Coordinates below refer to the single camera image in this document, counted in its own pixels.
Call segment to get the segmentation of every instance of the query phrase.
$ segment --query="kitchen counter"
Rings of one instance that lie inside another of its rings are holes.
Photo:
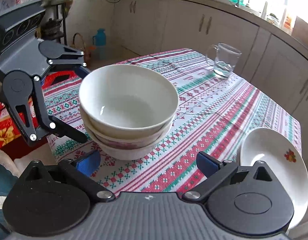
[[[278,37],[282,41],[284,41],[286,44],[294,48],[296,51],[298,51],[300,54],[302,54],[307,60],[308,60],[308,49],[302,45],[299,41],[294,39],[292,36],[289,34],[285,33],[283,30],[280,28],[268,23],[267,21],[261,19],[260,17],[251,14],[243,9],[234,7],[230,4],[226,4],[217,0],[185,0],[189,2],[194,2],[198,4],[202,4],[205,6],[209,6],[221,11],[224,11],[226,13],[235,15],[241,19],[244,19],[248,22],[253,23],[254,25],[257,25],[264,30],[269,31],[272,33],[274,36]]]

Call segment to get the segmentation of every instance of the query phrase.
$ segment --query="striped tablecloth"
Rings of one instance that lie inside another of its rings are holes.
[[[205,56],[192,49],[178,49],[130,59],[161,73],[176,87],[180,106],[170,133],[144,158],[120,161],[106,155],[89,140],[79,144],[67,137],[49,136],[56,161],[76,159],[99,149],[102,163],[92,179],[116,195],[120,191],[186,192],[205,179],[196,166],[196,154],[205,151],[219,159],[236,159],[246,133],[270,127],[301,152],[297,120],[243,78],[217,77]],[[44,90],[48,113],[85,132],[79,113],[81,79],[70,78]]]

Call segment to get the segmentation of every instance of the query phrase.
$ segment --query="white oval plate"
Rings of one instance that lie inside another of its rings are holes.
[[[308,206],[308,173],[301,155],[283,135],[261,127],[246,135],[239,154],[241,166],[253,166],[258,160],[268,164],[290,196],[294,216],[289,229],[294,228]]]

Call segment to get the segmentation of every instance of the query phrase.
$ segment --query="table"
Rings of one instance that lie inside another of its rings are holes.
[[[106,155],[91,141],[80,144],[67,137],[49,136],[56,161],[76,159],[91,149],[102,155],[101,166],[91,178],[116,195],[120,191],[184,193],[203,181],[196,155],[205,151],[222,161],[236,159],[247,132],[269,127],[283,134],[301,152],[297,120],[245,79],[232,74],[217,77],[205,56],[192,49],[178,49],[121,62],[157,71],[176,86],[180,106],[169,134],[144,158],[120,161]],[[44,90],[48,114],[85,132],[79,113],[74,76]]]

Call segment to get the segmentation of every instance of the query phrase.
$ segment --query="blue thermos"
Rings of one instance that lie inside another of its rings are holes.
[[[106,45],[105,29],[98,29],[97,34],[93,36],[93,45],[104,46]]]

